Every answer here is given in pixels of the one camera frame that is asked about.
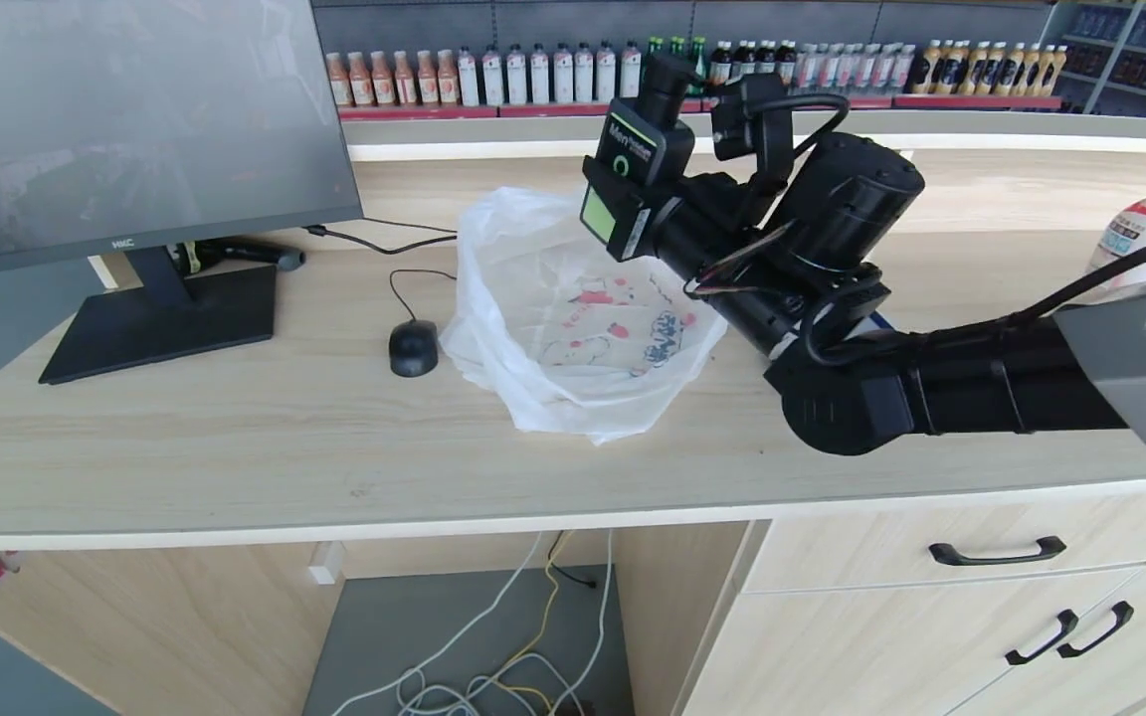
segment computer monitor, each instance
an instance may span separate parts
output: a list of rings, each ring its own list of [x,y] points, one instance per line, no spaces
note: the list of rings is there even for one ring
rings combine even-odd
[[[359,219],[309,0],[0,0],[0,272],[127,252],[41,381],[268,339],[275,269],[165,245]]]

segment white plastic bag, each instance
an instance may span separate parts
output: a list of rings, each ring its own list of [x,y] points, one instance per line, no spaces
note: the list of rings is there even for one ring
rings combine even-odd
[[[579,208],[579,196],[500,189],[465,210],[441,347],[519,430],[601,444],[653,426],[728,323],[665,263],[614,261]]]

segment computer mouse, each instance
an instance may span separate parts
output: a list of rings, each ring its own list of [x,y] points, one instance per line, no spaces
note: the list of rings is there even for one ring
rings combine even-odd
[[[435,323],[431,321],[406,321],[392,329],[387,339],[387,355],[392,359],[392,372],[406,379],[426,376],[441,361],[435,345]]]

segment yellow cable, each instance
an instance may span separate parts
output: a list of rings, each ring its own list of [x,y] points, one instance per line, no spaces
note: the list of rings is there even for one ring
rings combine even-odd
[[[556,580],[555,576],[551,576],[551,565],[555,565],[555,558],[560,556],[560,552],[563,552],[564,550],[564,545],[568,544],[568,538],[570,536],[573,536],[573,533],[576,533],[576,530],[567,530],[567,533],[564,533],[564,536],[559,538],[559,544],[555,545],[555,549],[551,550],[551,556],[547,558],[547,566],[542,568],[542,574],[547,575],[547,581],[551,582],[551,593],[550,597],[547,597],[547,607],[542,608],[542,625],[541,629],[537,629],[537,636],[534,637],[532,640],[529,640],[528,644],[525,644],[521,648],[519,648],[519,652],[516,652],[512,658],[507,660],[507,662],[503,663],[503,669],[505,669],[505,667],[512,666],[512,663],[515,663],[516,661],[519,661],[519,658],[526,655],[529,648],[537,646],[537,643],[542,640],[542,636],[547,634],[547,620],[550,620],[551,606],[555,604],[555,595],[558,595],[560,592],[560,582]],[[551,699],[547,698],[547,694],[540,692],[540,690],[533,690],[528,687],[512,687],[512,685],[507,685],[501,680],[495,680],[494,683],[500,685],[500,687],[504,690],[509,690],[509,692],[512,693],[526,692],[526,693],[537,694],[537,698],[542,699],[542,705],[545,705],[547,713],[555,711],[555,707],[551,706]]]

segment drawer handle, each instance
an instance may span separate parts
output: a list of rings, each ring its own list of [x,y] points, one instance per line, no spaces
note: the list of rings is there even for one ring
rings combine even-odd
[[[1042,644],[1041,648],[1037,648],[1036,652],[1033,652],[1028,656],[1023,656],[1022,653],[1019,653],[1018,650],[1014,648],[1011,650],[1011,652],[1006,652],[1006,663],[1010,663],[1011,667],[1019,667],[1021,663],[1028,663],[1037,656],[1042,656],[1043,653],[1049,652],[1055,644],[1062,643],[1065,637],[1073,634],[1074,629],[1077,629],[1077,615],[1073,613],[1073,608],[1065,608],[1063,612],[1055,614],[1055,620],[1059,620],[1059,635],[1052,637],[1051,640],[1047,640],[1047,643]]]
[[[1065,549],[1068,549],[1068,544],[1063,543],[1062,538],[1057,538],[1057,536],[1051,535],[1046,538],[1039,538],[1037,541],[1037,546],[1041,546],[1041,552],[1036,554],[1021,554],[1020,557],[967,557],[964,553],[958,552],[958,548],[947,543],[947,541],[937,541],[936,544],[928,546],[931,550],[931,556],[936,558],[941,565],[949,565],[950,567],[988,567],[991,565],[1022,565],[1026,561],[1045,561],[1045,559],[1054,558],[1063,553]]]
[[[1091,648],[1096,648],[1100,644],[1104,644],[1106,638],[1117,634],[1122,627],[1127,625],[1129,617],[1133,615],[1135,608],[1131,607],[1128,601],[1118,601],[1113,606],[1113,616],[1117,620],[1113,623],[1113,629],[1108,629],[1105,634],[1100,635],[1099,638],[1092,640],[1090,644],[1086,644],[1085,648],[1077,648],[1072,644],[1063,644],[1060,648],[1057,648],[1055,652],[1059,652],[1060,658],[1063,659],[1076,659],[1082,656],[1083,653],[1089,653]]]

